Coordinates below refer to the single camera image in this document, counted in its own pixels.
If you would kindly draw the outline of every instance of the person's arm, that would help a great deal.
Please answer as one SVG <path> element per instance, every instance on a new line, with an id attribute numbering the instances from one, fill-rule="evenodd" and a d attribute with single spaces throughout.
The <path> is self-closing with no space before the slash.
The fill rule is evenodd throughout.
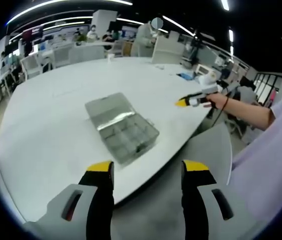
<path id="1" fill-rule="evenodd" d="M 215 102 L 218 109 L 222 109 L 227 97 L 220 94 L 210 94 L 206 97 L 209 101 Z M 271 109 L 261 106 L 254 106 L 229 98 L 224 111 L 237 118 L 240 118 L 258 129 L 266 130 L 275 120 Z"/>

